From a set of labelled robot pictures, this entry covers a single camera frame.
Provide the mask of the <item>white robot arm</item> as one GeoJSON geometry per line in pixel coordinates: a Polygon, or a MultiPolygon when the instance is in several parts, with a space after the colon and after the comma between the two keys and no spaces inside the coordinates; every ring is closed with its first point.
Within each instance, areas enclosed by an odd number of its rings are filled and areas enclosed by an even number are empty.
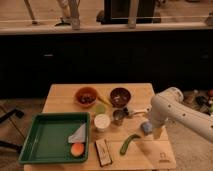
{"type": "Polygon", "coordinates": [[[213,143],[213,117],[182,104],[183,93],[170,87],[151,99],[148,118],[154,128],[161,128],[171,118],[213,143]]]}

